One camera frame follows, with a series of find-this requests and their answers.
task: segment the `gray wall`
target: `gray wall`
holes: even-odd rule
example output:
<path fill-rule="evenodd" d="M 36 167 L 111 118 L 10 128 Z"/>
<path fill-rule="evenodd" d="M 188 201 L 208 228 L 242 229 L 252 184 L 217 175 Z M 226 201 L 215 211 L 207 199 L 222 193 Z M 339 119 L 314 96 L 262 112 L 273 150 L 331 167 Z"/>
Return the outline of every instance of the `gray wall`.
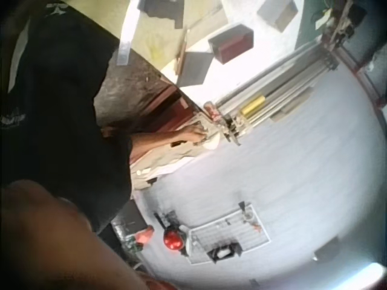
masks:
<path fill-rule="evenodd" d="M 157 277 L 195 289 L 248 289 L 250 279 L 260 289 L 329 289 L 323 274 L 338 283 L 352 268 L 375 261 L 380 235 L 369 242 L 356 232 L 385 198 L 386 142 L 367 96 L 344 66 L 328 73 L 295 113 L 263 123 L 241 142 L 223 142 L 135 194 L 156 228 L 142 255 Z M 190 266 L 168 251 L 152 216 L 176 210 L 193 227 L 237 209 L 239 201 L 254 205 L 272 242 L 217 265 Z M 376 221 L 367 236 L 379 232 L 384 220 Z M 334 236 L 342 240 L 340 255 L 317 267 L 313 252 Z"/>

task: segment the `wood block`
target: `wood block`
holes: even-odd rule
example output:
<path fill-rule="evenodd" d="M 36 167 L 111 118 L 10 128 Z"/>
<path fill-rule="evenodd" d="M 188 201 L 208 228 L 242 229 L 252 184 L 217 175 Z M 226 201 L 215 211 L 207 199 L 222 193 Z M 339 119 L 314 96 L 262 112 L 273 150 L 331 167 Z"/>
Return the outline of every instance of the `wood block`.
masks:
<path fill-rule="evenodd" d="M 239 24 L 208 41 L 215 58 L 225 64 L 254 47 L 254 31 Z"/>
<path fill-rule="evenodd" d="M 280 32 L 284 32 L 297 13 L 293 0 L 266 0 L 258 10 L 258 15 Z"/>

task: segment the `black t-shirt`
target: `black t-shirt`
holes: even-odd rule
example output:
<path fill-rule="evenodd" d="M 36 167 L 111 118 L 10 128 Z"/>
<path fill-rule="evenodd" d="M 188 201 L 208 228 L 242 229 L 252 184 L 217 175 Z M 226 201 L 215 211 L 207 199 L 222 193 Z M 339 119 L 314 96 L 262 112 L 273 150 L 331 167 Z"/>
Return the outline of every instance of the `black t-shirt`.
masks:
<path fill-rule="evenodd" d="M 2 184 L 40 183 L 76 204 L 96 232 L 131 192 L 130 138 L 103 138 L 93 104 L 117 45 L 71 7 L 49 6 L 30 22 L 15 85 L 2 104 Z"/>

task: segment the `workshop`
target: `workshop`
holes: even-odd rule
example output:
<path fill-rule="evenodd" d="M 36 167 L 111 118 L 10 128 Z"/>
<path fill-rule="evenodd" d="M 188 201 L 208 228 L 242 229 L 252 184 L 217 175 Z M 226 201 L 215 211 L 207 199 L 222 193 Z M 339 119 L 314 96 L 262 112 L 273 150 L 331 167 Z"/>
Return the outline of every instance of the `workshop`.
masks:
<path fill-rule="evenodd" d="M 387 289 L 386 15 L 377 0 L 10 3 L 2 279 Z"/>

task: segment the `yellow cylinder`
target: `yellow cylinder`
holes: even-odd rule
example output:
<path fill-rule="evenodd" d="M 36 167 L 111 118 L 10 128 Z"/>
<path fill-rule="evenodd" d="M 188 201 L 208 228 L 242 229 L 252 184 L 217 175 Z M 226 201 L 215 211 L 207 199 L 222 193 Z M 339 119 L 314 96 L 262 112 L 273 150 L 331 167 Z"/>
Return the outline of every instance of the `yellow cylinder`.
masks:
<path fill-rule="evenodd" d="M 254 101 L 251 101 L 249 104 L 247 104 L 241 109 L 242 115 L 245 117 L 249 117 L 261 108 L 265 100 L 265 96 L 260 95 L 258 98 L 254 99 Z"/>

